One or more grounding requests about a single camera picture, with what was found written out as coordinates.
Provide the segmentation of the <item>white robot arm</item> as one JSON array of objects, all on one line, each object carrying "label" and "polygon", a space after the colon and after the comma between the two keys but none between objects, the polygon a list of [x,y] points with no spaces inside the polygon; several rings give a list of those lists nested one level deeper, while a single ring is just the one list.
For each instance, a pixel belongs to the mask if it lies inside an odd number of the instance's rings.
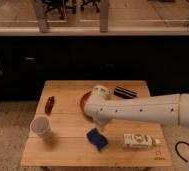
[{"label": "white robot arm", "polygon": [[188,93],[111,100],[109,89],[96,85],[83,111],[99,125],[105,125],[111,119],[121,119],[189,128]]}]

